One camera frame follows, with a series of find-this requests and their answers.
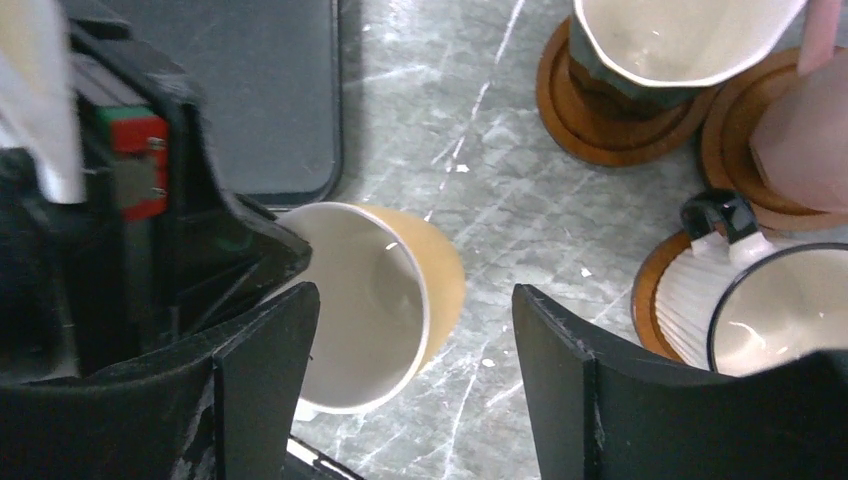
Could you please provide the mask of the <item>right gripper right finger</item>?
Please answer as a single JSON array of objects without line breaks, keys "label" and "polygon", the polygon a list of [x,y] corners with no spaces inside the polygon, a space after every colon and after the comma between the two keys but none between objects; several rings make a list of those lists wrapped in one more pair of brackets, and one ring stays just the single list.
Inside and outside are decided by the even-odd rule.
[{"label": "right gripper right finger", "polygon": [[512,317],[545,479],[843,479],[847,354],[734,378],[654,354],[518,284]]}]

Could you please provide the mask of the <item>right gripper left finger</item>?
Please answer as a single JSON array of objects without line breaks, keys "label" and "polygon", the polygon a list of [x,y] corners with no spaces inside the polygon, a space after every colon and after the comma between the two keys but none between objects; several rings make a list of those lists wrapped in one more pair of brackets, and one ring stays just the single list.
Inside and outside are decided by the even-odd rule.
[{"label": "right gripper left finger", "polygon": [[316,331],[298,284],[83,379],[1,389],[5,479],[280,479]]}]

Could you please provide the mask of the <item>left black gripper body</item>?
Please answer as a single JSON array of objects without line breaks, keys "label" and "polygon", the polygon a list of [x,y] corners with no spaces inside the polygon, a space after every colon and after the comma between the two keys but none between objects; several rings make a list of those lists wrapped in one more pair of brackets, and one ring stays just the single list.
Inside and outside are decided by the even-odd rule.
[{"label": "left black gripper body", "polygon": [[1,123],[1,380],[80,377],[238,316],[311,249],[224,189],[203,96],[97,1],[70,29],[86,200],[56,204]]}]

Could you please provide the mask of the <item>brown coaster six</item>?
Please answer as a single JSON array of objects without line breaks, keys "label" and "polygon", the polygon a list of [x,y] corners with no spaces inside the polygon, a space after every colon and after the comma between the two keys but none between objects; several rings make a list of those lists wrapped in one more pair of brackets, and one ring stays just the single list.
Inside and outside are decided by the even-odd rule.
[{"label": "brown coaster six", "polygon": [[683,360],[662,334],[655,311],[655,294],[660,278],[671,262],[690,246],[684,231],[657,245],[642,263],[631,290],[631,319],[642,346],[671,361]]}]

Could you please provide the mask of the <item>white ribbed black-rimmed mug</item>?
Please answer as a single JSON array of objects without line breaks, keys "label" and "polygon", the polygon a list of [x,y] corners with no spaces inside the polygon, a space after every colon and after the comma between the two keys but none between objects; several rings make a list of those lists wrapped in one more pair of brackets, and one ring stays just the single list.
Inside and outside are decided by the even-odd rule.
[{"label": "white ribbed black-rimmed mug", "polygon": [[746,376],[847,347],[847,246],[768,237],[740,193],[709,189],[679,210],[690,242],[654,295],[688,365]]}]

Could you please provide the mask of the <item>orange-yellow mug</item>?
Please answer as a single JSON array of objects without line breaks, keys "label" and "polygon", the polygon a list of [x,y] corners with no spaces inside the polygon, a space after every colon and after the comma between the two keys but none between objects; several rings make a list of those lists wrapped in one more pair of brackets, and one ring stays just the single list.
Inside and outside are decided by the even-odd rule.
[{"label": "orange-yellow mug", "polygon": [[457,325],[465,270],[434,225],[375,205],[320,202],[278,216],[307,241],[320,313],[297,421],[370,412],[430,362]]}]

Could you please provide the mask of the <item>brown coaster three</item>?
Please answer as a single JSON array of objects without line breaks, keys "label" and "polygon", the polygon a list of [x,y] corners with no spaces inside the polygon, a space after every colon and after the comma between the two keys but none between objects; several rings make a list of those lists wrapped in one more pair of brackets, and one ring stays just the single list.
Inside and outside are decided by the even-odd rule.
[{"label": "brown coaster three", "polygon": [[654,161],[683,145],[718,91],[627,83],[594,55],[574,15],[548,40],[536,76],[539,114],[556,143],[586,163],[615,168]]}]

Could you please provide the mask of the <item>brown coaster four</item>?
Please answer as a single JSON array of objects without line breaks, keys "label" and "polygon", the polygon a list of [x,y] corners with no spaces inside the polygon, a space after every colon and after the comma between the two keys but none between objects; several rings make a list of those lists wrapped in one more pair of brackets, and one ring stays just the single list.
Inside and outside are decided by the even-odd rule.
[{"label": "brown coaster four", "polygon": [[769,104],[798,83],[798,57],[797,47],[771,53],[721,87],[701,131],[699,170],[707,186],[743,194],[769,229],[803,232],[844,226],[845,215],[811,210],[767,188],[749,148],[749,137]]}]

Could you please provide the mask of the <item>pink mug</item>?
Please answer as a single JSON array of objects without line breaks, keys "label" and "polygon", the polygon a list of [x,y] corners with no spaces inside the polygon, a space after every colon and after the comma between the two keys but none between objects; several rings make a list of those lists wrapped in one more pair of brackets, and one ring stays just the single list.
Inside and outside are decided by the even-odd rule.
[{"label": "pink mug", "polygon": [[799,83],[772,102],[750,146],[764,184],[806,208],[847,212],[847,51],[836,49],[840,1],[810,1]]}]

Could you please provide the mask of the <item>black mug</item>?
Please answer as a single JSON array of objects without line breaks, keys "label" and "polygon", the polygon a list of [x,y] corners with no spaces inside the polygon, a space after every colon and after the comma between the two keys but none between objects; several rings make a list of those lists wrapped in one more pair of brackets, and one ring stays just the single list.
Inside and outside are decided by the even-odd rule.
[{"label": "black mug", "polygon": [[576,1],[570,76],[649,118],[763,60],[802,1]]}]

